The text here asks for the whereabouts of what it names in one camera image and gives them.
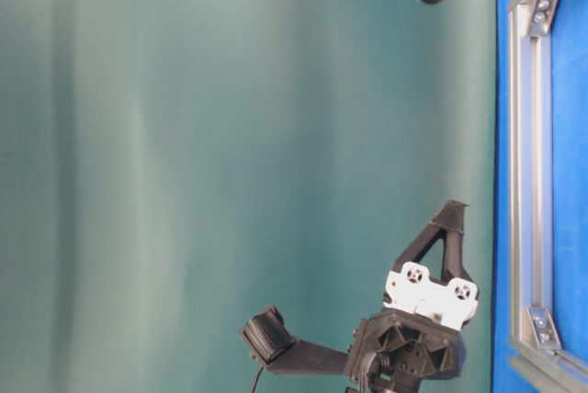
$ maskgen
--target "screw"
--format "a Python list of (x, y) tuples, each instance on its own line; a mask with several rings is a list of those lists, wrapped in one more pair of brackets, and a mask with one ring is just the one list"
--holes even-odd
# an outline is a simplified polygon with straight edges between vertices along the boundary
[(540, 23), (544, 23), (546, 19), (547, 19), (547, 17), (543, 12), (537, 12), (535, 14), (535, 16), (533, 17), (533, 22), (535, 24), (540, 24)]
[(535, 318), (533, 318), (533, 321), (535, 322), (537, 327), (539, 327), (539, 329), (543, 329), (545, 326), (548, 325), (547, 322), (545, 321), (545, 318), (535, 317)]
[(537, 3), (537, 10), (543, 12), (545, 10), (548, 10), (550, 6), (551, 3), (549, 2), (549, 0), (539, 0), (539, 2)]
[(539, 334), (539, 340), (540, 340), (542, 343), (545, 343), (545, 342), (549, 341), (550, 339), (551, 339), (551, 334), (549, 334), (549, 333), (546, 333), (546, 332), (541, 332), (541, 333)]

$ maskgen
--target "blue surface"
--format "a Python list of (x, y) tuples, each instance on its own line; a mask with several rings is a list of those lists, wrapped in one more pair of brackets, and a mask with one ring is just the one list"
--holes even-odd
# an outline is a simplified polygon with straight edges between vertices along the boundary
[[(498, 5), (498, 110), (496, 156), (496, 277), (493, 391), (535, 391), (509, 366), (508, 345), (508, 0)], [(560, 0), (553, 25), (554, 315), (564, 346), (588, 359), (582, 325), (588, 309), (588, 0)]]
[(588, 0), (560, 0), (553, 25), (554, 315), (588, 359)]
[(496, 129), (496, 255), (494, 278), (494, 392), (534, 392), (509, 365), (514, 351), (508, 344), (508, 0), (496, 0), (498, 14), (498, 106)]

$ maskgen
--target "white mounting plate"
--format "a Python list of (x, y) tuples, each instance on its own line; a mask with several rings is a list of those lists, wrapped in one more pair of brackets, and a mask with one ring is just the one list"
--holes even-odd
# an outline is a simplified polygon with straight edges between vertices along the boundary
[(390, 271), (386, 293), (391, 302), (384, 307), (422, 315), (455, 331), (473, 318), (478, 308), (478, 287), (463, 278), (453, 278), (447, 286), (431, 281), (429, 269), (407, 262), (400, 273)]

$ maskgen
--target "metal corner bracket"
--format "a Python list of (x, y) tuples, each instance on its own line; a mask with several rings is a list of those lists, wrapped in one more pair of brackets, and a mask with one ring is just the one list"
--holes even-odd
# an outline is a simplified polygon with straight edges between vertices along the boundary
[(509, 36), (510, 335), (513, 368), (539, 391), (588, 392), (588, 365), (552, 318), (551, 25), (559, 0), (511, 0)]

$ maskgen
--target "green fabric backdrop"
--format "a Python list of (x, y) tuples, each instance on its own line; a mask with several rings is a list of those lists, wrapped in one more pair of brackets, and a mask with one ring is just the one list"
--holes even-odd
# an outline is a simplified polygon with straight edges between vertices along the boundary
[(248, 391), (253, 313), (344, 349), (449, 198), (481, 304), (422, 391), (490, 391), (494, 0), (0, 0), (0, 64), (0, 391)]

